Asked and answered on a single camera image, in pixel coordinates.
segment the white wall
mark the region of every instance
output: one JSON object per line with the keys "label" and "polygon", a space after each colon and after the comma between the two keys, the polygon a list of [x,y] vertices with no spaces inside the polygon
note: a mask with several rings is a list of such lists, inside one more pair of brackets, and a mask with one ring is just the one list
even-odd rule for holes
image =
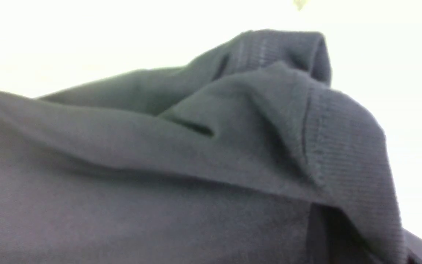
{"label": "white wall", "polygon": [[325,33],[333,88],[384,127],[404,226],[422,237],[422,1],[310,0],[297,13],[290,0],[0,0],[0,90],[34,97],[182,65],[261,28]]}

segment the ribbed knit fabric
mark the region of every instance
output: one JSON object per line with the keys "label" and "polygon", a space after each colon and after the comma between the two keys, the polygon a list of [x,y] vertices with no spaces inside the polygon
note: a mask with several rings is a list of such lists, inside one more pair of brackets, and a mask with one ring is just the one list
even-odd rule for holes
{"label": "ribbed knit fabric", "polygon": [[[0,92],[0,264],[404,264],[384,134],[330,80],[320,33],[261,30],[185,67]],[[361,253],[312,250],[319,227]]]}

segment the white background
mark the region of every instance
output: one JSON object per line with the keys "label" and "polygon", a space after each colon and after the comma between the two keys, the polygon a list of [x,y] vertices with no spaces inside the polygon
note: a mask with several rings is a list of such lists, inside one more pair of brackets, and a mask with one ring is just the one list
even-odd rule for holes
{"label": "white background", "polygon": [[249,29],[319,30],[333,88],[385,129],[404,226],[422,237],[422,0],[0,0],[0,90],[35,97],[183,65]]}

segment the dark gray fabric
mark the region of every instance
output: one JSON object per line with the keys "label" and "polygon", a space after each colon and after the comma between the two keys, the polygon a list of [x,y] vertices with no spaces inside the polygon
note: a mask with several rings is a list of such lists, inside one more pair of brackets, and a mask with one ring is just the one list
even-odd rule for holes
{"label": "dark gray fabric", "polygon": [[405,263],[384,134],[330,77],[321,34],[262,30],[185,67],[0,92],[0,264],[312,263],[313,204]]}

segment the crumpled fabric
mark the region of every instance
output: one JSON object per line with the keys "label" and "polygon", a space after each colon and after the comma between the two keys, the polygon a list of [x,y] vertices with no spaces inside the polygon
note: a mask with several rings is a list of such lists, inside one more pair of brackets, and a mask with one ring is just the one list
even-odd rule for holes
{"label": "crumpled fabric", "polygon": [[404,264],[384,133],[330,80],[323,35],[260,30],[0,92],[0,264]]}

